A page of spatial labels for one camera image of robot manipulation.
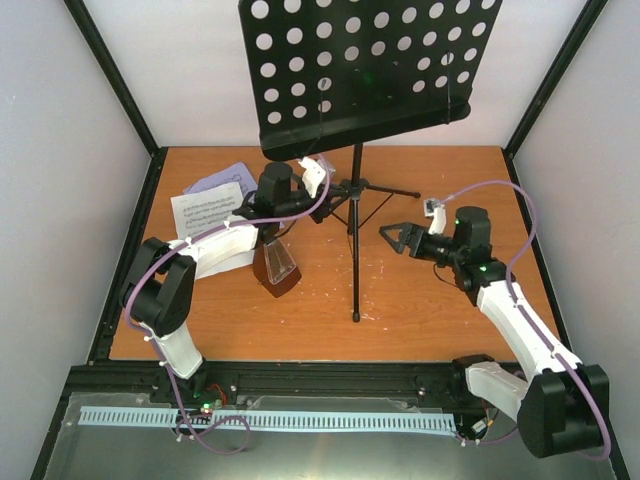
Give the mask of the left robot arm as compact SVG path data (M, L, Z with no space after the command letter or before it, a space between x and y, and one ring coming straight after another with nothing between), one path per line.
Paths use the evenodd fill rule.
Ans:
M213 225L169 242L151 237L136 253L120 293L125 320L153 346L186 402L208 390L207 376L198 371L204 358L187 327L195 282L244 254L252 254L255 277L274 297L301 277L281 238L304 217L326 217L334 169L323 157L298 163L301 175L286 163L267 165L248 198Z

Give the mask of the black music stand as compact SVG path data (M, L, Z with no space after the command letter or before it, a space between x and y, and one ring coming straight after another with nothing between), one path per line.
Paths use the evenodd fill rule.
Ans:
M357 236L366 142L466 118L497 1L242 1L259 123L273 161L343 147L347 232Z

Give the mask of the white sheet music paper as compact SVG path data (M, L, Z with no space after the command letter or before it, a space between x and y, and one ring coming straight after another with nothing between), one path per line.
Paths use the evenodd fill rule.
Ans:
M169 245L176 248L187 241L180 255L196 261L197 280L252 264L257 228L229 226L241 220L232 212L242 201L236 181L171 198L177 238Z

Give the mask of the clear plastic metronome cover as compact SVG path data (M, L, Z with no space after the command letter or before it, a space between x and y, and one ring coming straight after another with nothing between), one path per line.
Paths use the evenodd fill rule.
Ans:
M297 267L289 251L279 239L265 246L265 264L268 280L273 285L282 282Z

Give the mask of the brown wooden metronome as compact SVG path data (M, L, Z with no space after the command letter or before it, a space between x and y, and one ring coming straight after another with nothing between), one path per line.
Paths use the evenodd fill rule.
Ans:
M288 293L302 278L296 261L278 239L256 249L252 270L257 281L274 298Z

